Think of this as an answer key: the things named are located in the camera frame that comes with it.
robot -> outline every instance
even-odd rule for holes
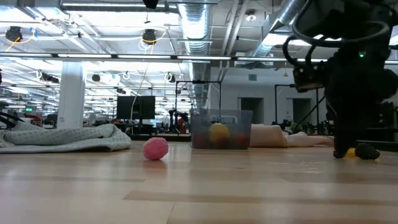
[[[326,108],[335,117],[335,158],[346,155],[350,145],[364,135],[377,105],[397,92],[398,76],[384,68],[391,52],[392,27],[397,24],[397,12],[377,0],[308,0],[292,24],[293,35],[282,50],[294,66],[299,93],[325,88]],[[287,50],[295,39],[311,44],[304,62]],[[327,61],[313,63],[315,47],[338,51]],[[360,157],[377,159],[379,152],[368,150]]]
[[[178,133],[185,133],[189,126],[188,113],[179,112],[176,109],[169,110],[170,115],[170,130],[177,131]]]

white pillar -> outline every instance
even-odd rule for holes
[[[61,76],[57,128],[81,128],[86,72],[81,62],[64,62]]]

plastic container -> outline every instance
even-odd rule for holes
[[[252,111],[191,109],[190,119],[192,148],[194,149],[247,149],[249,147]]]

floor plank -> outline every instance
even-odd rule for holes
[[[398,222],[398,154],[336,160],[328,147],[0,156],[1,223]]]

computer monitor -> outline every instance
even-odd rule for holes
[[[131,105],[135,96],[118,96],[116,118],[130,119]],[[137,96],[132,111],[133,119],[155,119],[155,97]]]
[[[58,114],[48,114],[47,115],[47,121],[53,121],[54,124],[57,122],[58,120]]]

